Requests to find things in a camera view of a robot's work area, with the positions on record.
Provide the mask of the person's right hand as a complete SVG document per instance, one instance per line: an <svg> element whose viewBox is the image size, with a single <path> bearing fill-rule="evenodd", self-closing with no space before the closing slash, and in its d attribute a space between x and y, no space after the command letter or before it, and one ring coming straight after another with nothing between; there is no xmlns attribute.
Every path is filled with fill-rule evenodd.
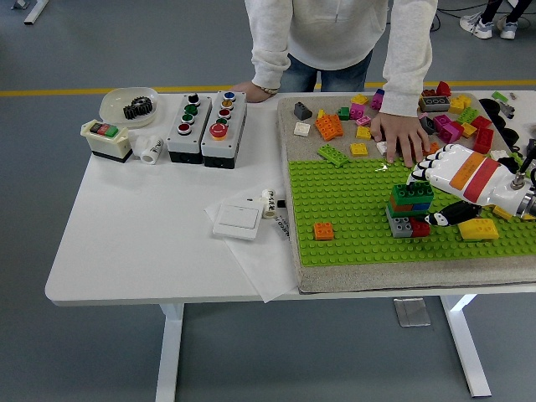
<svg viewBox="0 0 536 402"><path fill-rule="evenodd" d="M261 103L278 93L278 89L260 87L251 81L245 81L233 85L229 90L233 92L245 93L245 99L248 103Z"/></svg>

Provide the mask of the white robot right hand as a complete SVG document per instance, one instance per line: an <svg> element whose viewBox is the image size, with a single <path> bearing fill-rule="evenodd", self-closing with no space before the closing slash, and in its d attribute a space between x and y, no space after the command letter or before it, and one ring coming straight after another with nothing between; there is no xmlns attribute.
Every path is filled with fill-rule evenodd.
<svg viewBox="0 0 536 402"><path fill-rule="evenodd" d="M417 163L406 187L426 181L459 198L439 212L417 219L435 226L452 226L476 218L482 208L495 205L519 218L535 215L535 171L526 172L535 158L531 151L512 172L508 166L459 144L448 144Z"/></svg>

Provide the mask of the person's left hand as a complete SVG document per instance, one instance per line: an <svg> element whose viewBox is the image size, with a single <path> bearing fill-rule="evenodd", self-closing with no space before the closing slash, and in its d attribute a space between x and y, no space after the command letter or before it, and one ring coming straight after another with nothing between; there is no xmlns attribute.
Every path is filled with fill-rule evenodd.
<svg viewBox="0 0 536 402"><path fill-rule="evenodd" d="M423 160L423 151L430 150L429 135L417 117L379 113L371 121L370 130L376 142L386 141L385 156L389 163L400 151L405 166L412 168L415 162Z"/></svg>

